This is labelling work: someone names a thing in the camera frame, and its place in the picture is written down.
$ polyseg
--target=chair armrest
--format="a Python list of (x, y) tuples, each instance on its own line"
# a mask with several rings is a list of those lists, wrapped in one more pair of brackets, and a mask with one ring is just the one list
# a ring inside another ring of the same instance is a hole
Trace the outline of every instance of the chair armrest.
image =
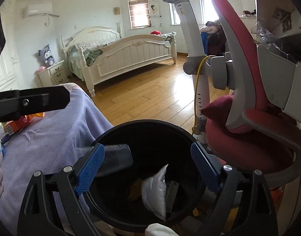
[(269, 187), (279, 187), (299, 177), (301, 175), (301, 130), (279, 117), (257, 109), (244, 110), (242, 118), (248, 126), (285, 144), (296, 154), (296, 159), (290, 167), (265, 175)]

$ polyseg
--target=chair seat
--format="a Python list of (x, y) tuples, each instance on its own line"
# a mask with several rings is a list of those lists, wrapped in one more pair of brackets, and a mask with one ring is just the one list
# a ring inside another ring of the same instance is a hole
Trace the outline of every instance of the chair seat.
[(259, 169), (266, 174), (279, 172), (293, 163), (287, 146), (255, 130), (234, 134), (208, 119), (206, 137), (215, 155), (242, 169)]

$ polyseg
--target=trash can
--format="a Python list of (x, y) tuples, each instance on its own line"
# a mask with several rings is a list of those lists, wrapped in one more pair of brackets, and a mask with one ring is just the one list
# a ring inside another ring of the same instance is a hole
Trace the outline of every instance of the trash can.
[[(93, 143), (129, 145), (133, 165), (115, 174), (95, 178), (85, 200), (92, 213), (121, 230), (144, 232), (148, 225), (173, 226), (188, 216), (201, 200), (205, 184), (190, 153), (195, 138), (184, 129), (159, 120), (136, 120), (111, 128)], [(166, 183), (178, 182), (178, 193), (166, 221), (148, 211), (141, 198), (128, 200), (130, 187), (169, 164)]]

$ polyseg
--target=white bed frame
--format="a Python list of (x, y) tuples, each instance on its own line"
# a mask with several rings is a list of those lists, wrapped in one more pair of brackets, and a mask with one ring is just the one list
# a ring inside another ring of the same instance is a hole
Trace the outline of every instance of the white bed frame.
[[(67, 61), (67, 51), (77, 43), (111, 41), (119, 39), (118, 32), (112, 27), (91, 27), (72, 36), (67, 46), (62, 38), (63, 51)], [(81, 58), (81, 69), (87, 88), (92, 97), (95, 97), (94, 86), (117, 75), (156, 63), (165, 59), (177, 60), (176, 39), (173, 37), (171, 45), (165, 41), (166, 37), (154, 34), (136, 34), (124, 37), (117, 42), (102, 47), (103, 54), (98, 56), (91, 66), (87, 66), (83, 50), (78, 48)]]

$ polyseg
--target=white nightstand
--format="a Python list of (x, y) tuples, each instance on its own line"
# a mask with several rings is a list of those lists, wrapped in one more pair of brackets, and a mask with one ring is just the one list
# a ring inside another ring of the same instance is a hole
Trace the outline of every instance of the white nightstand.
[(63, 63), (64, 60), (57, 62), (38, 73), (43, 87), (52, 87), (69, 82)]

